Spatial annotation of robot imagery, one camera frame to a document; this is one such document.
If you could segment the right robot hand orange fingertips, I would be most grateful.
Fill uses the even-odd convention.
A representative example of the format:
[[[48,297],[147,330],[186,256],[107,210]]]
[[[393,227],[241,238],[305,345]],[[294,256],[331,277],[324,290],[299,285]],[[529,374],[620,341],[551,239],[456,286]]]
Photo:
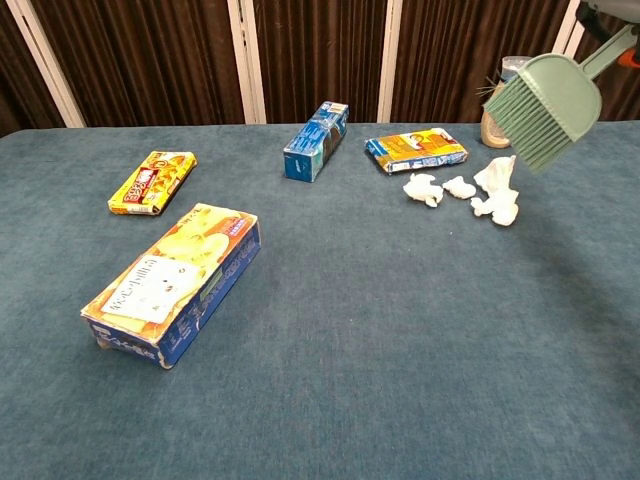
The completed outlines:
[[[624,28],[615,34],[605,30],[599,21],[603,13],[624,23]],[[595,66],[597,58],[609,63],[616,61],[628,68],[639,68],[639,2],[638,1],[580,1],[575,12],[576,20],[600,42],[586,63]]]

